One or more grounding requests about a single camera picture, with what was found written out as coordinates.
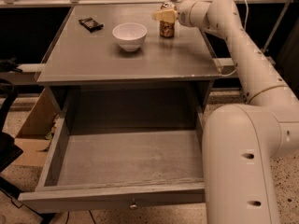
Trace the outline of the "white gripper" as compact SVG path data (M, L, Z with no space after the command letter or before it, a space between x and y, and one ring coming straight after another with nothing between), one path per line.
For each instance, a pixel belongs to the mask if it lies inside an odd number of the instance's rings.
M178 6L178 16L174 9L160 9L151 14L155 21L175 22L178 21L186 27L199 28L202 23L200 2L195 0L184 0Z

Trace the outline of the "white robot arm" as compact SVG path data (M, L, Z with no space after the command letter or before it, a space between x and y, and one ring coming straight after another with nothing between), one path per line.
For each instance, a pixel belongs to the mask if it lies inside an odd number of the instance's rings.
M246 32L234 0L153 12L223 39L247 101L207 119L202 139L208 224L280 224L270 161L299 147L299 101Z

